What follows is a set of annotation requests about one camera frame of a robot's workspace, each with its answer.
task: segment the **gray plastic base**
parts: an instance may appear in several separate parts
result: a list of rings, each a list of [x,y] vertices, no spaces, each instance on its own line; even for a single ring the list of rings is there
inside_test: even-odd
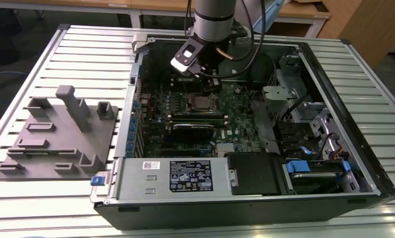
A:
[[[88,179],[105,170],[118,107],[78,102],[90,128],[83,132],[67,106],[33,98],[33,115],[0,164],[0,179]]]

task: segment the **wooden table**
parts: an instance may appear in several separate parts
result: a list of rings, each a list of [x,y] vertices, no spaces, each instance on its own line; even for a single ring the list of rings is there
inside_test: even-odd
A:
[[[129,14],[133,27],[142,28],[144,15],[185,16],[188,0],[0,0],[0,7]],[[314,4],[292,2],[284,6],[276,22],[312,25],[306,37],[316,38],[330,18],[332,14],[320,12]]]

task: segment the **metal bracket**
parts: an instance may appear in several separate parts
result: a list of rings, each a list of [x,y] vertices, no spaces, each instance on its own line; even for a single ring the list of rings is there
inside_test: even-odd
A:
[[[249,47],[250,42],[252,42],[252,33],[250,33],[250,29],[245,26],[242,27],[244,30],[248,32],[248,35],[244,37],[237,37],[233,42],[234,42],[234,46],[237,48],[242,48],[242,47]]]
[[[144,46],[146,46],[152,42],[153,41],[149,42],[148,34],[144,34],[144,33],[136,34],[133,37],[133,42],[132,42],[133,52],[136,54],[141,53],[146,49],[146,48],[144,48]]]
[[[288,106],[288,100],[296,98],[286,87],[266,86],[264,87],[265,102],[272,111],[281,113]]]
[[[301,114],[302,120],[313,120],[318,114],[326,109],[325,103],[302,103],[298,107],[298,112]]]

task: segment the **aluminum slotted table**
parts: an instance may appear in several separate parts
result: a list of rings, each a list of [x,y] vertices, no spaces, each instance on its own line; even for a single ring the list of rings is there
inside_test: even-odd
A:
[[[62,84],[77,87],[89,105],[110,101],[124,108],[134,63],[136,33],[182,35],[182,31],[92,26],[62,27],[0,120],[0,163],[30,112],[30,98],[51,97]],[[395,183],[395,98],[352,45],[340,40],[266,37],[310,44],[336,89]],[[117,144],[114,133],[112,145]],[[113,168],[110,150],[108,169]],[[101,187],[100,194],[106,193]],[[395,201],[374,209],[353,211],[329,222],[276,224],[186,230],[122,232],[98,215],[89,200],[90,181],[2,181],[0,237],[395,237]]]

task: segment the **table leg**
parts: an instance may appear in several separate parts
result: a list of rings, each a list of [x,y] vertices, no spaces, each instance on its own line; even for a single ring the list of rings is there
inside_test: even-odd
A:
[[[34,12],[37,13],[37,16],[41,20],[45,19],[45,10],[34,10]]]
[[[322,30],[322,27],[325,25],[325,19],[317,19],[309,29],[309,32],[306,33],[306,36],[308,38],[317,38],[318,37],[318,34]]]
[[[144,16],[142,11],[140,9],[130,9],[129,14],[132,17],[132,25],[133,28],[142,28]]]

